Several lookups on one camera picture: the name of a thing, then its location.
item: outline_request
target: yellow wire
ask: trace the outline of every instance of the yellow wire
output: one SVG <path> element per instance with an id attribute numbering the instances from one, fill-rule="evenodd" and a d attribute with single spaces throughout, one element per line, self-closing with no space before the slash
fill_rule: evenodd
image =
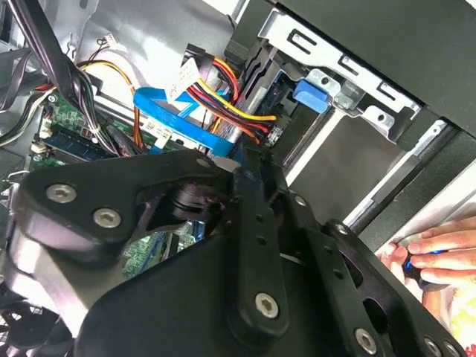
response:
<path id="1" fill-rule="evenodd" d="M 220 59 L 218 57 L 215 57 L 215 60 L 220 64 L 222 65 L 223 67 L 225 67 L 226 69 L 228 69 L 230 71 L 230 73 L 233 75 L 233 77 L 235 77 L 236 79 L 236 76 L 235 76 L 235 73 L 233 72 L 233 70 L 230 68 L 230 66 L 223 60 L 223 59 Z"/>
<path id="2" fill-rule="evenodd" d="M 213 125 L 213 129 L 212 129 L 212 134 L 215 134 L 216 131 L 218 130 L 219 126 L 220 126 L 220 123 L 222 122 L 222 119 L 221 118 L 218 118 L 218 120 L 216 121 L 215 125 Z"/>
<path id="3" fill-rule="evenodd" d="M 106 66 L 114 69 L 116 72 L 118 72 L 125 79 L 127 84 L 131 87 L 131 91 L 135 90 L 129 76 L 127 76 L 127 74 L 122 69 L 120 69 L 120 67 L 118 65 L 116 65 L 116 64 L 114 64 L 110 61 L 104 61 L 104 60 L 94 61 L 93 63 L 89 63 L 87 65 L 82 66 L 81 69 L 83 69 L 85 71 L 86 69 L 88 69 L 90 67 L 93 67 L 95 65 L 106 65 Z"/>
<path id="4" fill-rule="evenodd" d="M 243 113 L 241 110 L 239 110 L 238 108 L 235 108 L 229 102 L 227 102 L 226 100 L 221 98 L 212 88 L 210 88 L 208 86 L 207 83 L 205 83 L 203 81 L 203 79 L 199 78 L 198 83 L 209 95 L 211 95 L 213 98 L 218 100 L 221 104 L 226 106 L 228 109 L 230 109 L 235 114 L 238 114 L 240 117 L 243 117 L 243 118 L 248 119 L 248 120 L 258 120 L 258 121 L 273 121 L 273 120 L 276 120 L 276 117 L 274 115 L 259 117 L 259 116 L 256 116 L 256 115 L 250 115 L 250 114 Z"/>

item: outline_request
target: silver screw head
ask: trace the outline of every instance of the silver screw head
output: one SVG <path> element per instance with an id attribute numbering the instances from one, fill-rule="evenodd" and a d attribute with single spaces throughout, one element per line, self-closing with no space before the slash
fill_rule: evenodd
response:
<path id="1" fill-rule="evenodd" d="M 343 225 L 335 225 L 335 229 L 341 234 L 347 234 L 347 229 Z"/>
<path id="2" fill-rule="evenodd" d="M 307 206 L 306 201 L 301 196 L 295 197 L 296 202 L 301 206 Z"/>
<path id="3" fill-rule="evenodd" d="M 431 340 L 431 338 L 425 337 L 425 343 L 426 343 L 426 346 L 430 349 L 430 351 L 431 351 L 436 357 L 441 357 L 441 356 L 442 356 L 441 351 L 440 351 L 440 349 L 438 348 L 437 344 L 435 344 L 435 343 L 433 342 L 433 340 Z"/>
<path id="4" fill-rule="evenodd" d="M 377 353 L 375 340 L 365 329 L 356 330 L 356 340 L 360 347 L 362 347 L 369 355 L 375 355 Z"/>
<path id="5" fill-rule="evenodd" d="M 276 300 L 265 292 L 257 294 L 254 303 L 258 311 L 266 318 L 276 318 L 280 311 Z"/>
<path id="6" fill-rule="evenodd" d="M 208 169 L 211 167 L 208 161 L 204 160 L 203 158 L 197 158 L 196 162 L 198 162 L 201 166 L 206 167 Z"/>
<path id="7" fill-rule="evenodd" d="M 111 208 L 100 208 L 93 214 L 93 219 L 102 228 L 116 228 L 122 222 L 120 214 Z"/>
<path id="8" fill-rule="evenodd" d="M 76 190 L 68 184 L 52 184 L 46 189 L 46 196 L 57 203 L 73 202 L 76 197 Z"/>
<path id="9" fill-rule="evenodd" d="M 448 349 L 448 351 L 451 353 L 453 357 L 461 357 L 458 350 L 449 342 L 445 341 L 445 347 Z"/>

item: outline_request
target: motherboard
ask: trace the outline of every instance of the motherboard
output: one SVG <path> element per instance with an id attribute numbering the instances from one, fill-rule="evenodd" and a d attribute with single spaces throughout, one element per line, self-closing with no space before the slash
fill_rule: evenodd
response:
<path id="1" fill-rule="evenodd" d="M 112 125 L 132 137 L 132 126 L 118 119 L 106 118 Z M 157 140 L 144 132 L 143 140 L 150 149 Z M 167 142 L 162 152 L 183 149 L 175 141 Z M 41 167 L 58 167 L 77 162 L 97 161 L 114 156 L 100 147 L 81 113 L 63 97 L 54 93 L 42 111 L 39 130 L 31 144 L 28 171 Z M 123 252 L 123 275 L 132 278 L 195 243 L 191 236 L 193 223 L 177 231 L 158 232 L 129 244 Z"/>

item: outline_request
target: label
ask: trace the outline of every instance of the label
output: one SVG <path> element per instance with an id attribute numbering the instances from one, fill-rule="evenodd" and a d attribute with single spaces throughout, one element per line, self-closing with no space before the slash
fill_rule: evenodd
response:
<path id="1" fill-rule="evenodd" d="M 194 58 L 190 58 L 180 68 L 175 80 L 165 88 L 167 102 L 173 103 L 180 94 L 186 91 L 200 78 L 199 68 L 196 66 Z"/>
<path id="2" fill-rule="evenodd" d="M 150 118 L 145 124 L 144 129 L 157 138 L 154 146 L 163 149 L 169 141 L 173 131 L 159 123 L 156 119 Z"/>

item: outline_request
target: hand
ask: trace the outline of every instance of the hand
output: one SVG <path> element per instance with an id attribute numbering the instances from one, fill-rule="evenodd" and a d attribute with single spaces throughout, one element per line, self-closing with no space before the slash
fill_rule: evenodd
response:
<path id="1" fill-rule="evenodd" d="M 408 251 L 403 247 L 396 247 L 394 244 L 388 245 L 380 256 L 382 263 L 390 269 L 395 277 L 405 285 L 411 294 L 422 303 L 422 305 L 436 318 L 440 318 L 441 294 L 440 292 L 423 292 L 418 283 L 409 277 L 404 276 L 403 263 L 407 259 Z"/>
<path id="2" fill-rule="evenodd" d="M 408 250 L 411 263 L 421 268 L 423 280 L 456 287 L 476 284 L 476 217 L 421 233 Z M 448 251 L 426 254 L 433 251 Z"/>
<path id="3" fill-rule="evenodd" d="M 418 283 L 409 277 L 405 277 L 403 274 L 403 263 L 407 259 L 408 252 L 403 247 L 396 247 L 394 244 L 389 244 L 380 256 L 380 260 L 386 266 L 393 275 L 399 280 L 400 283 L 410 290 L 414 297 L 421 303 L 423 291 L 419 288 Z"/>

